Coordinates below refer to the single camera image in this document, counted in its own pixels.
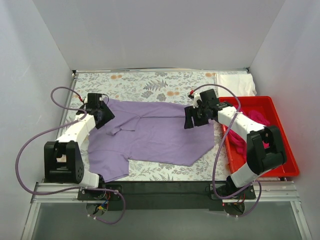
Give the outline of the purple t shirt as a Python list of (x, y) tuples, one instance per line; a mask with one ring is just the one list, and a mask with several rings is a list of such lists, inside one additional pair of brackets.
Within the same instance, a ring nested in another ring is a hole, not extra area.
[(106, 182), (129, 175), (129, 161), (192, 166), (214, 147), (214, 125), (185, 129), (185, 106), (110, 99), (114, 119), (88, 137), (89, 170)]

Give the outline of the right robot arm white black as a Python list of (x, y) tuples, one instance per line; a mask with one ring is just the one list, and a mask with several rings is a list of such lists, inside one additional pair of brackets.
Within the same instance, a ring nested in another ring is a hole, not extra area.
[(285, 145), (277, 126), (258, 123), (240, 112), (227, 101), (220, 101), (213, 89), (188, 95), (193, 100), (185, 107), (185, 129), (200, 127), (214, 120), (227, 126), (227, 131), (235, 132), (245, 143), (246, 162), (226, 179), (218, 194), (237, 199), (245, 192), (248, 184), (261, 175), (287, 162)]

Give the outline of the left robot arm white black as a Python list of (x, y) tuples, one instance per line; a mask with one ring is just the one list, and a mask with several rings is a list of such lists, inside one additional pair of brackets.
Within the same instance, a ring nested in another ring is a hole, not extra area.
[(106, 196), (100, 176), (85, 169), (80, 147), (92, 130), (102, 128), (115, 118), (101, 93), (89, 93), (76, 113), (76, 123), (55, 141), (44, 145), (44, 176), (51, 183), (70, 183), (89, 188), (95, 200)]

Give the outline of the floral table mat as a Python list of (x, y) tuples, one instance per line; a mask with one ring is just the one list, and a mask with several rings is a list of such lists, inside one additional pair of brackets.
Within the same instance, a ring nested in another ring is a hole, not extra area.
[[(81, 73), (72, 85), (69, 111), (65, 122), (75, 117), (80, 98), (88, 93), (103, 95), (108, 100), (128, 102), (165, 102), (189, 105), (188, 92), (196, 87), (208, 90), (215, 83), (213, 73), (206, 72), (134, 72), (134, 73)], [(220, 147), (223, 136), (221, 126), (214, 126), (214, 147), (191, 166), (169, 163), (129, 160), (128, 176), (117, 181), (218, 181), (230, 174), (226, 149)], [(86, 170), (90, 171), (88, 157), (89, 135), (80, 147)]]

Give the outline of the white folded t shirt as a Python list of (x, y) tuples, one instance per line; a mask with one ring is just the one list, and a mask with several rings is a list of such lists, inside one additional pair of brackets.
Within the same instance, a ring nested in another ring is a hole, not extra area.
[(216, 75), (216, 84), (229, 89), (237, 97), (252, 97), (257, 94), (253, 76), (244, 74), (220, 74)]

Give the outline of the magenta t shirt in bin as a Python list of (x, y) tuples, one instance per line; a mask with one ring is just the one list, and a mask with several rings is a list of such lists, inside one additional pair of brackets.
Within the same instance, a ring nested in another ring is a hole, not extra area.
[[(245, 116), (250, 118), (251, 120), (265, 125), (270, 126), (270, 122), (258, 111), (250, 110), (249, 112), (243, 112)], [(230, 130), (228, 133), (229, 142), (231, 145), (235, 147), (235, 150), (238, 154), (241, 154), (242, 157), (247, 159), (247, 144), (246, 142), (233, 130)]]

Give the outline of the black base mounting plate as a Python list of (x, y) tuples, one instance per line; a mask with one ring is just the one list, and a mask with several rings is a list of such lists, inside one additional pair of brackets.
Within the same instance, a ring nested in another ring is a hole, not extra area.
[[(186, 210), (209, 209), (222, 211), (223, 201), (214, 195), (210, 181), (119, 181), (103, 183), (102, 188), (119, 192), (125, 199), (126, 210)], [(231, 199), (244, 205), (244, 200), (255, 200), (253, 186)], [(123, 202), (118, 194), (97, 190), (79, 190), (77, 200), (103, 203), (108, 199), (109, 211), (120, 211)]]

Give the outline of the aluminium frame rail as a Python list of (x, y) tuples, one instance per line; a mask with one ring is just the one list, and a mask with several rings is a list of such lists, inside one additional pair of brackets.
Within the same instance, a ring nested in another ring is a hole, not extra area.
[(211, 174), (202, 181), (122, 181), (121, 211), (112, 200), (107, 214), (92, 220), (96, 201), (75, 190), (33, 198), (25, 240), (310, 240), (298, 191), (292, 181), (263, 181), (232, 206), (211, 194)]

